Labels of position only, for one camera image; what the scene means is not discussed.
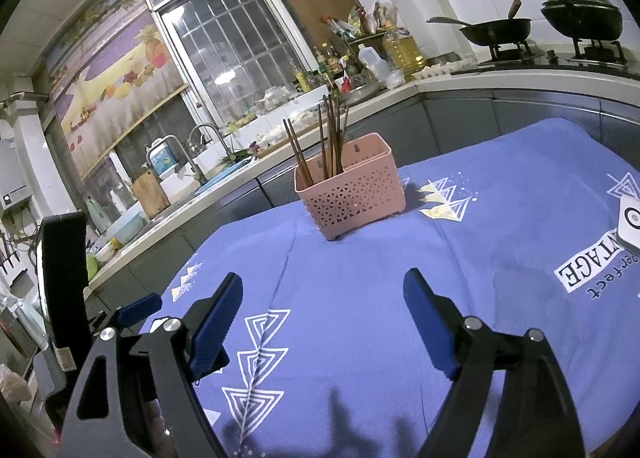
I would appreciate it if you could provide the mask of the chrome kitchen faucet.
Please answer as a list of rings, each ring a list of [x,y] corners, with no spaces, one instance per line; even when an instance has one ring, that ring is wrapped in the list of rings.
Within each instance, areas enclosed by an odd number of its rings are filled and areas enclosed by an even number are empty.
[[[145,158],[149,167],[161,181],[165,181],[172,174],[176,174],[179,171],[180,164],[185,162],[191,169],[192,176],[201,185],[207,182],[207,178],[200,166],[174,134],[168,134],[153,140],[151,146],[145,149]]]

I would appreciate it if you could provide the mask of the barred kitchen window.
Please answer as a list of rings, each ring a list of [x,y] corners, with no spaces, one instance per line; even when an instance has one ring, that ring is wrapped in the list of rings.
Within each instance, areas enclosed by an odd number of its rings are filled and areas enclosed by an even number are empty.
[[[298,85],[314,66],[284,0],[165,0],[163,25],[217,124],[258,109],[270,88]]]

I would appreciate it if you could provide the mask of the wooden cutting board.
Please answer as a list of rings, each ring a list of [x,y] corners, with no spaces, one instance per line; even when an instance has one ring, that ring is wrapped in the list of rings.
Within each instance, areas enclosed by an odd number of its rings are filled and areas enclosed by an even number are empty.
[[[149,220],[156,218],[170,206],[160,182],[151,170],[144,171],[132,182],[132,193]]]

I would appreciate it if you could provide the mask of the white tag on table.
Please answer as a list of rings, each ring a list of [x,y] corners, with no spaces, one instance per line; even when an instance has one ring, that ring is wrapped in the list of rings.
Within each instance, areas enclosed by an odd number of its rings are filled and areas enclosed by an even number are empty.
[[[640,254],[640,201],[637,198],[620,197],[616,236],[622,247],[636,256]]]

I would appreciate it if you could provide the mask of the pink perforated utensil basket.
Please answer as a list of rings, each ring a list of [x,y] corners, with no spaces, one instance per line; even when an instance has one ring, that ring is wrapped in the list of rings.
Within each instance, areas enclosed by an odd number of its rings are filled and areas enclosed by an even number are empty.
[[[306,160],[314,184],[301,168],[294,171],[294,189],[314,224],[327,240],[356,230],[406,208],[392,148],[378,133],[345,143],[343,172],[324,177],[322,155]]]

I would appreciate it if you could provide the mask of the white plastic jug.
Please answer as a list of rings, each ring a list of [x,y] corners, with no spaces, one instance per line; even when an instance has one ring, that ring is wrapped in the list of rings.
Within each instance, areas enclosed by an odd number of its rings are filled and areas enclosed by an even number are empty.
[[[390,67],[385,59],[372,46],[358,45],[358,59],[380,82],[384,83],[390,76]]]

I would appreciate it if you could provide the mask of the yellow cooking oil bottle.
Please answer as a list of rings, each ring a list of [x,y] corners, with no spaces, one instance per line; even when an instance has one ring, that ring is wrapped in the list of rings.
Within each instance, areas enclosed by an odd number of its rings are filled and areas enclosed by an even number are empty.
[[[387,30],[383,36],[383,46],[390,60],[406,77],[416,74],[426,66],[414,37],[405,28]]]

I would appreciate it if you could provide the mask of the black wok on stove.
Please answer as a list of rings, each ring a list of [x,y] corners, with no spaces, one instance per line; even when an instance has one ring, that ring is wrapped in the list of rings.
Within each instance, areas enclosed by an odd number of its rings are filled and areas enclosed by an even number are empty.
[[[427,19],[428,24],[458,26],[465,39],[478,46],[495,46],[525,42],[530,33],[532,21],[516,16],[522,6],[521,0],[513,0],[508,16],[504,19],[468,24],[462,20],[445,16]]]

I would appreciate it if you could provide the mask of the lidded black pot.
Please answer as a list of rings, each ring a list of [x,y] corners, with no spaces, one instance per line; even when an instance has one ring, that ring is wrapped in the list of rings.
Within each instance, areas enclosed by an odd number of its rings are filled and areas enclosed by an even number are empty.
[[[545,0],[540,11],[571,39],[611,42],[623,32],[622,12],[609,0]]]

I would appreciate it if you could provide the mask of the fruit wall poster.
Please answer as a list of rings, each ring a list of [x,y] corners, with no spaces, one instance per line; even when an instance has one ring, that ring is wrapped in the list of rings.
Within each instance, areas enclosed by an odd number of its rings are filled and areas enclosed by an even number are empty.
[[[58,123],[83,178],[186,81],[145,0],[93,0],[46,66]]]

